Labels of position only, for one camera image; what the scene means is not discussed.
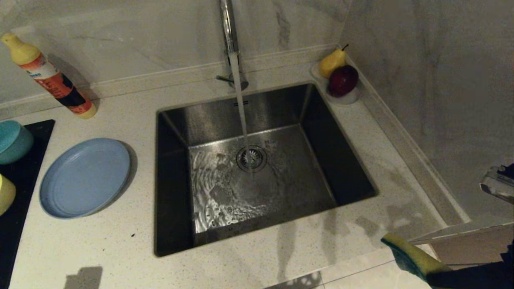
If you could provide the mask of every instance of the water stream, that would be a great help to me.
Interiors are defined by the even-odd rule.
[[[245,108],[243,106],[243,94],[241,92],[241,77],[239,76],[239,59],[237,58],[237,52],[229,52],[228,58],[230,60],[230,66],[232,68],[232,76],[234,77],[234,88],[235,95],[237,97],[237,107],[239,108],[239,117],[241,119],[241,127],[243,128],[243,136],[245,138],[246,147],[246,161],[248,163],[253,162],[250,154],[250,146],[248,145],[248,132],[246,131],[246,117]],[[251,179],[253,179],[253,169],[250,168]]]

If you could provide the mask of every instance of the wet countertop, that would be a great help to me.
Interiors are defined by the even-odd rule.
[[[247,94],[314,82],[312,63],[248,73]],[[22,124],[55,119],[27,215],[10,288],[264,288],[382,248],[394,231],[415,237],[446,227],[405,162],[361,101],[329,104],[378,195],[350,205],[158,258],[154,255],[156,112],[233,96],[208,80],[96,101],[90,120],[66,108],[14,118]],[[131,148],[130,186],[91,216],[58,220],[39,203],[51,163],[91,138]]]

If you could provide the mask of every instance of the yellow-green sponge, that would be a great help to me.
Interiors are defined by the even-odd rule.
[[[391,248],[400,269],[417,275],[425,281],[427,281],[428,274],[451,271],[448,266],[396,234],[388,233],[382,237],[381,241]]]

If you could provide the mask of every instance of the red apple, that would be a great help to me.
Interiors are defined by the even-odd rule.
[[[359,74],[355,68],[349,65],[336,68],[328,80],[328,92],[334,97],[342,97],[351,92],[358,81]]]

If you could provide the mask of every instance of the sink basin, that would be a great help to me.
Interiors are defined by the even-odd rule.
[[[313,84],[244,100],[250,157],[235,98],[158,113],[157,256],[375,196]]]

